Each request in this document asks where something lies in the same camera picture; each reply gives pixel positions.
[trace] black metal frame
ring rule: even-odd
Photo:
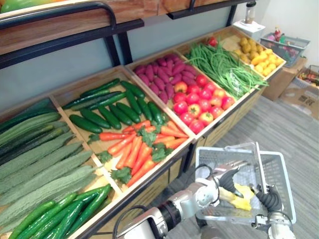
[[[131,50],[128,41],[127,31],[144,26],[141,19],[128,21],[117,24],[113,10],[103,2],[92,1],[78,4],[58,6],[55,8],[43,9],[36,12],[28,12],[21,15],[10,16],[0,19],[0,29],[17,26],[20,24],[30,23],[51,17],[62,16],[76,12],[104,9],[110,16],[110,26],[102,27],[78,34],[58,38],[48,42],[40,43],[30,47],[26,47],[17,51],[0,55],[0,69],[20,63],[25,60],[32,59],[53,51],[61,50],[70,46],[78,45],[84,42],[103,38],[108,49],[113,66],[121,64],[119,55],[116,50],[113,35],[119,34],[120,47],[125,55],[125,64],[132,62]]]

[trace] cucumber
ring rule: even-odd
[[[100,101],[94,105],[91,105],[90,107],[88,107],[89,110],[95,110],[97,109],[99,106],[109,106],[123,98],[125,98],[125,93],[120,92],[120,91],[116,91],[114,93],[117,93],[115,96],[112,96],[111,98],[104,100],[104,101]]]
[[[106,108],[104,107],[98,107],[99,112],[101,115],[111,124],[111,126],[115,129],[121,129],[121,123],[120,121]]]
[[[116,107],[119,108],[121,111],[123,111],[134,123],[141,122],[139,115],[137,113],[135,113],[135,111],[132,110],[127,105],[125,105],[121,102],[118,102],[118,103],[116,103]]]
[[[103,130],[97,126],[96,124],[88,121],[87,119],[84,119],[77,115],[70,115],[70,120],[72,123],[74,123],[76,126],[78,126],[81,129],[84,129],[86,131],[92,132],[92,133],[101,133]]]
[[[142,110],[145,118],[147,120],[152,121],[153,116],[152,116],[152,113],[150,111],[150,107],[148,106],[148,104],[146,104],[146,102],[144,101],[143,98],[138,98],[137,102],[138,102],[139,106],[141,107],[141,110]]]
[[[53,130],[53,125],[44,125],[42,127],[40,127],[38,130],[31,132],[31,133],[27,133],[26,136],[14,141],[14,142],[10,142],[10,143],[6,143],[4,146],[0,147],[0,156],[4,155],[5,153],[10,152],[11,150],[21,146],[24,143],[29,142],[30,140],[43,135],[46,132],[49,132],[51,130]]]
[[[163,118],[161,115],[161,111],[159,110],[159,108],[155,105],[154,102],[149,102],[148,103],[151,113],[155,119],[155,121],[159,124],[163,124]]]
[[[0,165],[9,162],[10,160],[18,157],[19,155],[28,152],[29,150],[38,147],[39,145],[46,143],[50,140],[53,140],[55,138],[57,138],[58,136],[62,135],[63,133],[66,133],[66,129],[70,129],[69,127],[65,126],[63,128],[57,128],[55,130],[53,130],[52,132],[46,133],[44,135],[41,135],[33,140],[31,140],[29,143],[17,148],[15,151],[13,152],[9,152],[5,155],[3,155],[0,158]]]
[[[32,150],[29,150],[26,153],[19,155],[17,158],[9,161],[0,166],[0,179],[9,176],[10,174],[29,166],[30,164],[38,161],[44,156],[52,153],[58,148],[62,147],[63,144],[73,137],[73,134],[64,133],[60,135],[58,138],[51,140],[47,143],[44,143]]]
[[[138,86],[135,86],[127,81],[121,81],[121,85],[124,86],[127,90],[132,91],[133,95],[135,95],[136,97],[145,97],[144,92]]]
[[[95,105],[95,104],[97,104],[99,102],[105,101],[105,100],[107,100],[107,99],[109,99],[109,98],[111,98],[111,97],[113,97],[113,96],[115,96],[115,95],[117,95],[119,93],[120,93],[119,91],[118,92],[117,91],[116,92],[111,92],[111,93],[108,93],[108,94],[106,94],[104,96],[99,96],[99,97],[91,99],[89,101],[82,102],[82,103],[80,103],[78,105],[72,106],[71,110],[72,111],[78,111],[78,110],[83,109],[83,108],[88,108],[88,107],[90,107],[92,105]]]
[[[119,108],[117,108],[114,105],[109,105],[109,108],[111,112],[116,116],[116,118],[119,119],[119,121],[121,121],[122,123],[126,125],[133,124],[132,120],[125,113],[123,113]]]
[[[62,107],[63,109],[69,109],[71,108],[72,106],[77,106],[81,103],[84,103],[84,102],[87,102],[87,101],[90,101],[92,99],[95,99],[95,98],[98,98],[98,97],[101,97],[101,96],[105,96],[107,93],[109,93],[110,91],[109,90],[102,90],[102,91],[99,91],[99,92],[96,92],[95,94],[93,95],[89,95],[89,96],[85,96],[85,97],[80,97],[80,98],[77,98],[73,101],[71,101],[70,103],[67,103],[64,107]]]
[[[81,115],[86,118],[87,120],[97,124],[100,127],[103,128],[111,128],[110,124],[105,121],[105,119],[103,119],[101,116],[99,116],[98,114],[84,108],[80,110]]]
[[[45,113],[51,113],[51,112],[56,112],[54,109],[51,108],[44,108],[44,109],[39,109],[39,110],[33,110],[29,111],[26,113],[23,113],[19,116],[13,117],[12,119],[9,119],[8,121],[0,124],[0,131],[5,131],[18,123],[21,123],[29,118],[35,117],[35,116],[40,116]]]
[[[0,134],[0,146],[24,135],[28,131],[32,131],[46,123],[56,121],[60,118],[61,115],[59,113],[52,112],[40,116],[35,116],[21,123],[18,123]]]
[[[112,81],[110,81],[110,82],[108,82],[108,83],[106,83],[104,85],[101,85],[101,86],[99,86],[97,88],[94,88],[94,89],[88,90],[86,92],[83,92],[80,96],[83,97],[83,96],[93,95],[93,94],[95,94],[95,93],[97,93],[97,92],[99,92],[101,90],[105,90],[105,89],[109,89],[111,87],[114,87],[117,84],[119,84],[119,82],[120,82],[120,79],[116,78],[116,79],[114,79],[114,80],[112,80]]]
[[[3,179],[0,179],[0,193],[4,193],[20,183],[30,180],[34,175],[44,169],[54,165],[66,157],[73,156],[73,153],[78,154],[78,149],[82,150],[81,144],[82,142],[77,142],[63,146],[37,162],[24,167]]]
[[[133,95],[133,93],[130,90],[126,90],[125,91],[126,94],[126,98],[128,99],[128,102],[130,104],[130,106],[132,107],[132,109],[138,114],[141,115],[142,114],[142,110],[139,107],[137,101],[135,100],[135,97]]]

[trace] gray wall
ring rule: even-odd
[[[224,27],[229,10],[223,8],[177,20],[166,15],[144,19],[145,27],[128,32],[133,59]],[[110,67],[101,39],[7,67],[0,70],[0,111]]]

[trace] wooden crate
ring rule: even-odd
[[[246,35],[245,33],[238,30],[237,28],[235,28],[233,26],[229,26],[226,28],[222,28],[221,30],[218,30],[216,32],[212,32],[212,33],[197,37],[195,39],[192,39],[190,41],[187,41],[185,43],[182,43],[176,47],[176,50],[184,55],[190,51],[190,48],[193,44],[195,44],[195,43],[207,44],[212,36],[214,36],[219,41],[219,43],[221,43],[222,46],[228,51],[234,51],[236,49],[240,49],[239,42],[240,42],[240,39],[242,37],[246,37],[247,39],[252,39],[252,38],[250,38],[250,36]],[[253,41],[257,45],[260,45],[264,50],[266,50],[266,47],[259,44],[255,40],[253,40]],[[282,60],[283,60],[283,62],[266,77],[263,76],[262,74],[260,74],[259,72],[257,72],[255,69],[253,69],[253,71],[266,81],[272,75],[274,75],[281,67],[283,67],[285,65],[286,61],[284,59],[282,59]]]

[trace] yellow potato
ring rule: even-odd
[[[270,68],[271,71],[273,71],[273,70],[276,69],[276,65],[275,65],[274,63],[270,63],[270,64],[268,65],[268,68]]]
[[[246,37],[243,37],[240,39],[239,45],[244,46],[248,43],[248,40]]]
[[[245,45],[243,45],[243,48],[242,48],[242,50],[243,50],[243,52],[246,54],[246,53],[248,53],[248,52],[250,52],[250,50],[251,50],[251,45],[250,44],[245,44]]]
[[[264,71],[264,68],[260,64],[261,63],[259,63],[257,66],[255,66],[255,70],[262,74]]]

